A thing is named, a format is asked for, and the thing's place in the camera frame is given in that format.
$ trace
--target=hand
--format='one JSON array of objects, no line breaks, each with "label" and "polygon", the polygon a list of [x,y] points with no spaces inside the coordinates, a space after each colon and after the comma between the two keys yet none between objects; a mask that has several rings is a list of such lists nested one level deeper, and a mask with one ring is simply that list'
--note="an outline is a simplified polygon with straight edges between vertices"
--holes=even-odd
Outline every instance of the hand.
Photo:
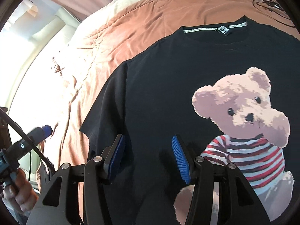
[{"label": "hand", "polygon": [[38,200],[38,195],[26,180],[25,172],[22,169],[18,169],[15,183],[19,188],[19,193],[16,194],[14,187],[8,185],[3,191],[4,198],[9,201],[13,209],[18,213],[30,212]]}]

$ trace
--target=teddy bear print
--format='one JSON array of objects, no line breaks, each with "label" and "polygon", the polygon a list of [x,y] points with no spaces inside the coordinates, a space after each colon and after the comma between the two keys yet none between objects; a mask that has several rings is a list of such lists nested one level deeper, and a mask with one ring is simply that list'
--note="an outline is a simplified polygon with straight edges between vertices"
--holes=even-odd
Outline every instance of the teddy bear print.
[{"label": "teddy bear print", "polygon": [[[294,179],[290,171],[284,172],[282,151],[290,135],[289,120],[284,113],[271,108],[270,92],[267,74],[253,67],[245,74],[228,75],[213,86],[199,88],[192,104],[200,117],[210,119],[224,133],[214,138],[201,156],[218,165],[235,163],[272,221],[290,203]],[[190,204],[193,189],[183,188],[174,203],[182,225],[188,211],[183,204]],[[215,188],[211,225],[217,221],[218,195]]]}]

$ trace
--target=metal screw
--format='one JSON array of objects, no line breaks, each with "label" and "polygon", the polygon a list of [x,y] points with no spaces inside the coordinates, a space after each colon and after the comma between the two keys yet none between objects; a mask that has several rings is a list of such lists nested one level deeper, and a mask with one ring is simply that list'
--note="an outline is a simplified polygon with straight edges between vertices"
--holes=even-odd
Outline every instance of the metal screw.
[{"label": "metal screw", "polygon": [[233,163],[229,163],[229,164],[228,164],[228,167],[229,167],[230,169],[235,169],[235,168],[236,168],[236,165],[233,164]]},{"label": "metal screw", "polygon": [[100,161],[102,161],[102,157],[100,156],[94,157],[94,162],[100,162]]},{"label": "metal screw", "polygon": [[67,168],[69,168],[69,166],[70,165],[68,163],[64,163],[64,164],[61,165],[61,168],[62,169],[67,169]]},{"label": "metal screw", "polygon": [[196,162],[204,162],[204,157],[202,156],[196,157]]}]

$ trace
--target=bed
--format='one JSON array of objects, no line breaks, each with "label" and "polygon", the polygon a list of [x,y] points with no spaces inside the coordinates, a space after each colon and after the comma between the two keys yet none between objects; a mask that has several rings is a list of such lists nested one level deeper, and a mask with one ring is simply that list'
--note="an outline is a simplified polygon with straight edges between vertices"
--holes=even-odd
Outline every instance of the bed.
[{"label": "bed", "polygon": [[[84,20],[68,47],[52,59],[59,94],[45,123],[53,135],[41,145],[58,169],[63,163],[86,162],[88,138],[79,131],[92,104],[114,69],[180,26],[231,22],[243,15],[300,39],[295,28],[276,22],[282,17],[257,9],[253,0],[114,0]],[[284,23],[292,26],[291,21]],[[82,211],[79,186],[79,207]]]}]

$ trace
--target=red and white striped shirt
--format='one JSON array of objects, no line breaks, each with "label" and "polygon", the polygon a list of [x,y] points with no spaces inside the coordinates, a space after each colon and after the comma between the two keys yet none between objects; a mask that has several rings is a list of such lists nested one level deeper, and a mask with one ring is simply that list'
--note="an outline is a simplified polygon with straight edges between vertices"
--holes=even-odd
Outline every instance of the red and white striped shirt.
[{"label": "red and white striped shirt", "polygon": [[246,142],[228,135],[218,136],[201,156],[213,164],[235,163],[257,195],[274,186],[285,167],[282,148],[269,143],[262,135]]}]

